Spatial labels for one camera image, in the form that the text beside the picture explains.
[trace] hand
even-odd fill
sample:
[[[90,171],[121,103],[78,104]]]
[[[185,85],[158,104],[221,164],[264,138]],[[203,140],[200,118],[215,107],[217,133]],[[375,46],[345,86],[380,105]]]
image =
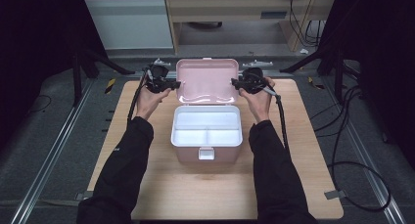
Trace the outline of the hand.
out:
[[[140,91],[140,95],[138,96],[137,113],[135,114],[135,116],[140,116],[145,120],[148,120],[150,115],[155,111],[155,109],[159,105],[159,103],[161,103],[161,100],[167,97],[170,91],[171,89],[167,88],[163,92],[154,94],[150,92],[150,90],[148,90],[146,86],[143,86],[143,88]]]
[[[275,82],[271,78],[265,77],[265,79],[271,87],[275,86]],[[247,99],[250,110],[256,119],[256,123],[269,119],[269,106],[272,98],[270,94],[265,91],[259,91],[253,95],[242,88],[239,90],[239,94]]]

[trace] black wall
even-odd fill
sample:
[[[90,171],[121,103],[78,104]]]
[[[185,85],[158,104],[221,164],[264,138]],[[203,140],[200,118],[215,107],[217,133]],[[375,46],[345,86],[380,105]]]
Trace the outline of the black wall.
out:
[[[327,25],[322,43],[335,38],[345,59],[360,62],[372,112],[415,168],[415,0],[336,0]],[[340,36],[330,37],[336,31]],[[324,59],[335,57],[328,54]]]
[[[44,79],[85,47],[107,57],[84,2],[0,0],[0,151]]]

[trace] white cabinet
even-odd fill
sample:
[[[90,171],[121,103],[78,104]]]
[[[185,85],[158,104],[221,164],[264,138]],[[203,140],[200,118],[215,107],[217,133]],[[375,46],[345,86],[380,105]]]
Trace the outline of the white cabinet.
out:
[[[164,0],[87,0],[104,48],[172,49]]]

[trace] lunch box lid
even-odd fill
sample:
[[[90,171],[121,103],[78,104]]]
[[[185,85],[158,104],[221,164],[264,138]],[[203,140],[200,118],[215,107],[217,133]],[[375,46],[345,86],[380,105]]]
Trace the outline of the lunch box lid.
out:
[[[183,59],[176,65],[177,99],[185,105],[227,105],[239,93],[231,78],[238,79],[239,65],[232,59]]]

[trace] wrist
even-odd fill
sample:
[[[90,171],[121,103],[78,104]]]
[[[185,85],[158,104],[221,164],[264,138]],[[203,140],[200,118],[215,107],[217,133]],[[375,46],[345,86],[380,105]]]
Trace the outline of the wrist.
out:
[[[268,114],[256,115],[255,119],[256,119],[256,123],[260,123],[260,122],[263,122],[264,120],[269,120],[269,115]]]
[[[149,117],[150,117],[150,115],[147,113],[147,112],[137,112],[136,114],[135,114],[135,116],[137,116],[137,117],[142,117],[143,119],[145,119],[145,120],[148,120],[149,119]]]

